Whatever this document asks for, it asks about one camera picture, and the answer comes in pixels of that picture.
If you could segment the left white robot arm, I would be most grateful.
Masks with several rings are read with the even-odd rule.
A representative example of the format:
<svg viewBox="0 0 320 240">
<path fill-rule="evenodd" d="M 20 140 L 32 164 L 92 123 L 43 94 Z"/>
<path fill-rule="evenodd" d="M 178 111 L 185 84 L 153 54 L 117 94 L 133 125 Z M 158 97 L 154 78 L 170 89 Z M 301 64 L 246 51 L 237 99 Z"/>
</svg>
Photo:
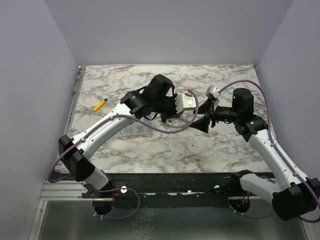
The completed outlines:
<svg viewBox="0 0 320 240">
<path fill-rule="evenodd" d="M 136 120 L 151 113 L 175 116 L 177 94 L 167 96 L 174 89 L 169 78 L 157 74 L 147 86 L 127 92 L 110 113 L 87 130 L 73 137 L 62 136 L 58 141 L 59 154 L 73 179 L 86 182 L 97 196 L 106 197 L 111 190 L 110 179 L 90 158 L 104 143 Z"/>
</svg>

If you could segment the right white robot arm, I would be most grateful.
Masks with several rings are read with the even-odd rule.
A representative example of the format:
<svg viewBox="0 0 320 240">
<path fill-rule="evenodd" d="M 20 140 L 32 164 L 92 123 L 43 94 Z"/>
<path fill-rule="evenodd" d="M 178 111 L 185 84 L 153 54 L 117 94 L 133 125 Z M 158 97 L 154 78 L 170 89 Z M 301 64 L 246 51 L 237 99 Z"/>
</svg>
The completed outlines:
<svg viewBox="0 0 320 240">
<path fill-rule="evenodd" d="M 232 94 L 230 107 L 219 106 L 219 89 L 210 86 L 207 100 L 199 107 L 202 118 L 191 127 L 204 133 L 216 123 L 234 124 L 235 130 L 262 157 L 276 183 L 257 176 L 249 170 L 232 175 L 229 189 L 240 196 L 250 192 L 272 205 L 275 213 L 284 221 L 298 218 L 314 211 L 320 197 L 320 181 L 309 178 L 279 146 L 266 121 L 254 113 L 254 96 L 246 88 L 237 88 Z"/>
</svg>

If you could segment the large metal key ring disc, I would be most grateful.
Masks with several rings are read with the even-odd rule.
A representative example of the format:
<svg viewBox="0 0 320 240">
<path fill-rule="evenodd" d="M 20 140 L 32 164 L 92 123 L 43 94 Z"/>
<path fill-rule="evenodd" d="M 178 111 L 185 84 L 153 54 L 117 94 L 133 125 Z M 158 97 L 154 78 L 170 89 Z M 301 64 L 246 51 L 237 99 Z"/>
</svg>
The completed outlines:
<svg viewBox="0 0 320 240">
<path fill-rule="evenodd" d="M 166 131 L 174 131 L 184 128 L 190 121 L 183 118 L 171 118 L 165 121 L 160 121 L 160 125 L 164 128 L 164 125 L 169 126 L 169 129 Z"/>
</svg>

